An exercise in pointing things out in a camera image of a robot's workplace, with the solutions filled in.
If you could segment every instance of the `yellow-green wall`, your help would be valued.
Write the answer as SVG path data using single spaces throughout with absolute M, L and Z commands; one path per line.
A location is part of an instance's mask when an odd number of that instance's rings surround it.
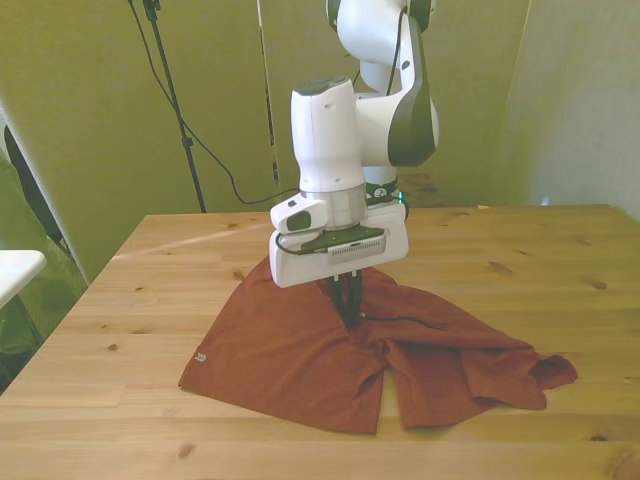
M 255 0 L 161 4 L 185 118 L 246 197 L 273 194 Z M 144 215 L 198 210 L 175 115 L 125 0 L 0 0 L 0 69 L 0 103 L 89 280 Z M 194 151 L 211 211 L 269 206 L 243 207 Z
M 487 198 L 640 219 L 639 51 L 637 0 L 532 0 Z

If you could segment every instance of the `black cable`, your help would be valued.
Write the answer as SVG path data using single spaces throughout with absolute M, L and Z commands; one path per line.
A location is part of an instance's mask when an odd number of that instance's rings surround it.
M 447 329 L 446 328 L 440 328 L 440 327 L 436 327 L 435 325 L 430 324 L 429 322 L 425 322 L 424 320 L 421 320 L 419 318 L 415 318 L 415 317 L 390 317 L 390 318 L 385 318 L 385 317 L 375 317 L 372 315 L 369 315 L 368 313 L 362 313 L 361 314 L 362 318 L 364 318 L 365 320 L 371 320 L 372 322 L 415 322 L 415 323 L 419 323 L 420 325 L 423 325 L 427 328 L 431 328 L 432 330 L 439 330 L 441 332 L 446 332 Z
M 278 247 L 280 250 L 282 250 L 284 253 L 288 253 L 289 255 L 304 255 L 304 253 L 302 252 L 296 252 L 295 250 L 289 250 L 286 247 L 283 247 L 282 244 L 280 243 L 280 239 L 283 237 L 284 235 L 282 233 L 278 233 L 278 235 L 276 235 L 276 247 Z
M 191 129 L 191 127 L 189 127 L 187 122 L 184 120 L 184 117 L 182 117 L 182 115 L 180 114 L 179 110 L 176 108 L 176 106 L 174 105 L 173 101 L 171 100 L 171 97 L 169 96 L 169 93 L 167 92 L 167 89 L 162 84 L 162 81 L 160 80 L 160 77 L 158 76 L 158 73 L 156 72 L 155 66 L 153 65 L 153 59 L 151 57 L 151 51 L 149 49 L 149 44 L 147 43 L 147 37 L 145 36 L 144 30 L 142 29 L 142 24 L 140 23 L 140 18 L 138 17 L 138 13 L 136 12 L 135 7 L 133 6 L 133 0 L 128 0 L 128 1 L 129 1 L 129 6 L 131 7 L 131 11 L 133 12 L 133 16 L 134 16 L 134 18 L 136 20 L 136 25 L 138 26 L 138 31 L 140 32 L 140 36 L 142 37 L 142 43 L 144 44 L 144 49 L 145 49 L 145 52 L 147 54 L 147 60 L 149 61 L 149 66 L 151 67 L 151 73 L 153 74 L 154 78 L 156 79 L 156 82 L 158 83 L 158 86 L 162 90 L 162 93 L 164 93 L 164 96 L 167 99 L 167 102 L 169 102 L 169 104 L 171 105 L 171 108 L 173 108 L 173 110 L 176 112 L 177 115 L 180 115 L 180 119 L 182 120 L 182 125 L 184 125 L 184 128 L 193 136 L 193 139 L 218 163 L 218 165 L 220 165 L 220 167 L 222 167 L 222 169 L 225 171 L 225 173 L 229 176 L 229 180 L 231 181 L 231 186 L 233 187 L 233 193 L 235 194 L 235 196 L 238 199 L 238 201 L 240 201 L 240 203 L 243 203 L 244 205 L 257 205 L 259 203 L 264 203 L 264 202 L 268 202 L 269 200 L 273 200 L 274 198 L 277 198 L 280 195 L 284 195 L 284 194 L 287 194 L 287 193 L 290 193 L 290 192 L 298 192 L 298 191 L 300 191 L 297 188 L 290 188 L 288 190 L 284 190 L 282 192 L 276 193 L 275 195 L 272 195 L 270 197 L 263 198 L 262 200 L 256 200 L 256 201 L 248 201 L 248 200 L 245 200 L 244 198 L 242 198 L 242 196 L 238 192 L 238 188 L 236 186 L 236 181 L 235 181 L 235 178 L 233 177 L 233 174 L 231 173 L 231 171 L 218 158 L 218 156 L 215 153 L 213 153 L 211 151 L 211 149 L 209 147 L 207 147 L 207 145 L 205 145 L 205 143 L 202 140 L 200 140 L 198 135 L 196 135 L 196 133 Z
M 151 23 L 151 28 L 153 29 L 153 35 L 156 39 L 156 44 L 158 45 L 158 52 L 160 54 L 160 60 L 162 61 L 162 67 L 164 69 L 164 76 L 167 79 L 167 85 L 169 87 L 169 93 L 171 94 L 171 105 L 173 105 L 173 109 L 176 113 L 176 119 L 178 120 L 178 127 L 180 128 L 180 135 L 182 139 L 182 147 L 184 148 L 185 154 L 187 155 L 187 162 L 189 163 L 189 170 L 191 171 L 191 179 L 193 180 L 193 185 L 196 190 L 196 195 L 198 197 L 198 205 L 200 206 L 200 211 L 202 213 L 207 212 L 207 208 L 204 203 L 204 197 L 202 196 L 202 188 L 200 187 L 200 179 L 198 178 L 198 171 L 196 169 L 196 164 L 193 159 L 193 153 L 191 152 L 191 147 L 193 146 L 193 140 L 187 136 L 187 133 L 184 128 L 184 120 L 182 119 L 182 114 L 180 113 L 180 104 L 178 103 L 178 96 L 176 94 L 176 90 L 173 86 L 173 80 L 171 79 L 171 70 L 169 69 L 169 62 L 167 61 L 167 56 L 164 52 L 164 46 L 162 44 L 162 38 L 160 37 L 160 29 L 158 28 L 158 16 L 156 15 L 156 9 L 160 8 L 157 0 L 144 0 L 144 9 L 147 13 L 147 19 Z M 133 0 L 129 0 L 129 5 L 133 9 Z
M 396 68 L 398 67 L 398 57 L 400 56 L 400 43 L 402 41 L 402 20 L 404 14 L 407 13 L 407 7 L 400 10 L 400 16 L 398 18 L 398 38 L 396 40 L 396 52 L 393 55 L 393 65 L 391 66 L 391 78 L 389 79 L 389 87 L 387 87 L 387 97 L 391 94 L 391 86 L 393 85 L 393 77 L 396 74 Z

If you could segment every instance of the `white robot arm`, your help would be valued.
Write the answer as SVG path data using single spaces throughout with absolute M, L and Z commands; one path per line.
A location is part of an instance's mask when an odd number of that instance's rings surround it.
M 346 77 L 294 90 L 301 193 L 271 210 L 269 256 L 279 286 L 407 255 L 396 167 L 422 164 L 438 142 L 421 39 L 434 8 L 435 0 L 327 0 L 330 25 L 377 93 L 355 93 Z M 399 82 L 390 82 L 392 71 Z

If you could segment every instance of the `white chair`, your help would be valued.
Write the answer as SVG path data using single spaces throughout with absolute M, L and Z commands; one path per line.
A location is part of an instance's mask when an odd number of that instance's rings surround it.
M 0 308 L 4 307 L 31 280 L 35 278 L 47 264 L 45 256 L 35 250 L 0 250 Z M 36 341 L 42 344 L 42 336 L 34 325 L 28 312 L 24 310 L 24 317 L 29 323 Z

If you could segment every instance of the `wood grain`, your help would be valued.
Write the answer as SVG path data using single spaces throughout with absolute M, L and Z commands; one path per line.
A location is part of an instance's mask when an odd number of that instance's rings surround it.
M 0 478 L 640 478 L 640 226 L 604 206 L 414 210 L 381 267 L 580 373 L 543 412 L 323 432 L 180 391 L 193 350 L 267 254 L 266 214 L 147 217 L 0 397 Z

